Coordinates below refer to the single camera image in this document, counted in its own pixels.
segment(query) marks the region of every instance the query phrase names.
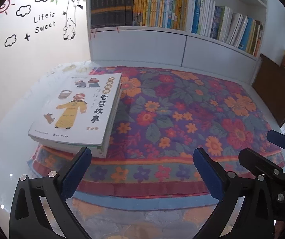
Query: silver bolt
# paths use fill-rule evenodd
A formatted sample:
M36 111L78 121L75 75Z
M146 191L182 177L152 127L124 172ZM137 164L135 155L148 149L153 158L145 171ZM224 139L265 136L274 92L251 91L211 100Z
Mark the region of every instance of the silver bolt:
M48 176L51 177L51 178L53 178L53 177L56 176L56 174L57 174L57 172L51 171L51 172L49 172Z
M24 175L22 175L21 177L20 177L20 181L25 181L26 180L26 175L24 174Z
M228 177L229 178L235 178L236 174L234 172L228 172Z
M278 194L278 201L283 201L284 200L284 195L282 193Z
M261 182L263 182L263 181L264 181L264 177L263 177L262 175L259 175L259 176L258 176L258 180L261 181Z

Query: wall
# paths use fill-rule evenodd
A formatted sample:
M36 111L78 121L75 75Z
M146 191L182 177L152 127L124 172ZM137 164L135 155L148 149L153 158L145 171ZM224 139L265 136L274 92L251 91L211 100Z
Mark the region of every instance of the wall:
M52 67L90 60L86 2L73 1L7 0L0 8L0 121Z
M285 50L285 7L279 0L267 1L268 11L260 52L281 64Z

